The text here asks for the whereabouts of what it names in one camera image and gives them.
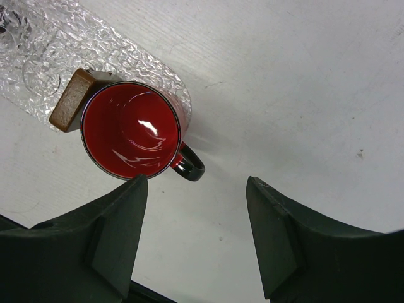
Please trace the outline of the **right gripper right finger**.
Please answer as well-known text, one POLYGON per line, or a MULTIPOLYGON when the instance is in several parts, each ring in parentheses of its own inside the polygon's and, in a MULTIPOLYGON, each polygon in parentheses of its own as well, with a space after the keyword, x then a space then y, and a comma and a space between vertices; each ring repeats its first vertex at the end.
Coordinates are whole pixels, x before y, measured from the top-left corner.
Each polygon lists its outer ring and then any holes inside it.
POLYGON ((403 232, 340 222, 249 177, 246 201, 271 302, 402 302, 403 232))

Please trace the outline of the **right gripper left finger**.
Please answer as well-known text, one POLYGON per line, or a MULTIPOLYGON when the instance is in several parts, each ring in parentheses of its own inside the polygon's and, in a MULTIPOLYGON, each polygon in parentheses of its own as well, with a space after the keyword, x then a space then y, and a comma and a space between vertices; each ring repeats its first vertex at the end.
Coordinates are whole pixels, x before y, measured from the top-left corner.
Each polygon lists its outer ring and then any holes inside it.
POLYGON ((147 196, 140 175, 29 229, 2 217, 1 301, 124 301, 147 196))

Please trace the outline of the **red cup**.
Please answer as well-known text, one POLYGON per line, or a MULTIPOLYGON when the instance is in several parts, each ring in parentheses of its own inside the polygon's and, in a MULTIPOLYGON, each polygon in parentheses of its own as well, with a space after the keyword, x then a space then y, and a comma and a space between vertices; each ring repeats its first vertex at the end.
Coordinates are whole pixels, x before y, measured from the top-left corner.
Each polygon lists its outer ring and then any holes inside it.
POLYGON ((83 146, 100 169, 118 179, 150 179, 172 168, 198 181, 205 165, 184 142, 188 109, 168 90, 135 81, 109 84, 83 109, 83 146))

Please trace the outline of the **clear glass tray wooden handles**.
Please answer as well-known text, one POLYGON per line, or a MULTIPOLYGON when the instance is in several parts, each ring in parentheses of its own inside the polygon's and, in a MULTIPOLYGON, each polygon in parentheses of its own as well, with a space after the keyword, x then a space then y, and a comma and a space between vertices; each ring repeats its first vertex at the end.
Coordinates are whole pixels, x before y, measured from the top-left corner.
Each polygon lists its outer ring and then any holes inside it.
POLYGON ((132 80, 176 98, 185 83, 168 65, 76 1, 1 2, 1 96, 45 125, 77 69, 132 80))

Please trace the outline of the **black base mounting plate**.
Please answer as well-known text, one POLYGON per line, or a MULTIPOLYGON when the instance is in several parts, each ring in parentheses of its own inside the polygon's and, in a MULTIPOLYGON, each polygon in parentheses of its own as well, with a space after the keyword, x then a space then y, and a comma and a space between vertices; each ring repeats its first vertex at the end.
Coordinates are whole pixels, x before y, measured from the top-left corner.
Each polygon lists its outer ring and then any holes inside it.
MULTIPOLYGON (((1 217, 1 231, 23 228, 26 229, 23 225, 12 221, 11 219, 0 215, 1 217)), ((137 283, 131 281, 129 286, 129 293, 127 299, 124 299, 125 303, 175 303, 175 301, 158 294, 157 292, 137 283)))

